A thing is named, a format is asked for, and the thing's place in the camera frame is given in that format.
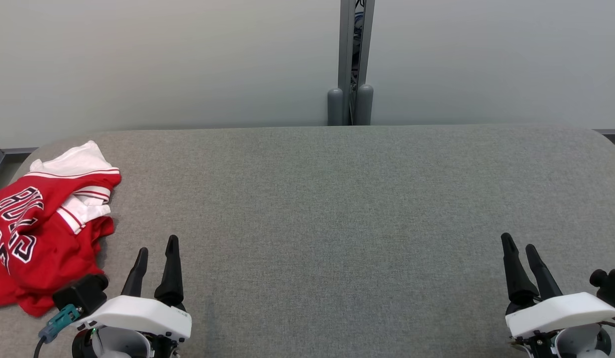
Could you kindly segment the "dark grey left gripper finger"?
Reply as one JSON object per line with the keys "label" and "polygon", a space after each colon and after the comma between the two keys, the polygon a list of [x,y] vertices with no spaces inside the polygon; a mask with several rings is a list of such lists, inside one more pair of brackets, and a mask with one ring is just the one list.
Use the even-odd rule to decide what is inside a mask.
{"label": "dark grey left gripper finger", "polygon": [[162,280],[155,290],[155,299],[164,304],[183,304],[182,263],[178,236],[169,236]]}
{"label": "dark grey left gripper finger", "polygon": [[135,263],[131,268],[121,291],[121,295],[141,297],[142,281],[148,264],[148,249],[140,248]]}

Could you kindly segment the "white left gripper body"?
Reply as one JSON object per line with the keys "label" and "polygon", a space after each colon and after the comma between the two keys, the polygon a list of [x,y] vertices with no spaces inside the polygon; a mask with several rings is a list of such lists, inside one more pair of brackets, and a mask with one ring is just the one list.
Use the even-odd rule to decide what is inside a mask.
{"label": "white left gripper body", "polygon": [[155,299],[119,295],[78,320],[78,332],[95,356],[176,356],[192,318]]}

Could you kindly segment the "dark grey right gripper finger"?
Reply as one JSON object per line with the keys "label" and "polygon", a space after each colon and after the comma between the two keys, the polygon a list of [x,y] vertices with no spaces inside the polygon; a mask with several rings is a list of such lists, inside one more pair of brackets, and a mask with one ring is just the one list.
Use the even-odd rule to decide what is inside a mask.
{"label": "dark grey right gripper finger", "polygon": [[533,306],[539,292],[519,259],[519,251],[509,233],[501,235],[503,261],[505,266],[506,287],[510,300],[509,306]]}
{"label": "dark grey right gripper finger", "polygon": [[540,257],[536,247],[533,244],[528,244],[525,247],[525,252],[528,258],[529,267],[536,279],[540,299],[547,300],[563,295],[562,290],[556,283],[549,268]]}

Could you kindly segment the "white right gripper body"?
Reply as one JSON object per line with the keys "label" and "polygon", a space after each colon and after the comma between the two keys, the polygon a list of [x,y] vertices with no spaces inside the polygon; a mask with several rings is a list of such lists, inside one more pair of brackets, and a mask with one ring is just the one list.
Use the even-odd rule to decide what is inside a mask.
{"label": "white right gripper body", "polygon": [[608,358],[615,308],[581,292],[561,295],[506,315],[511,345],[529,358]]}

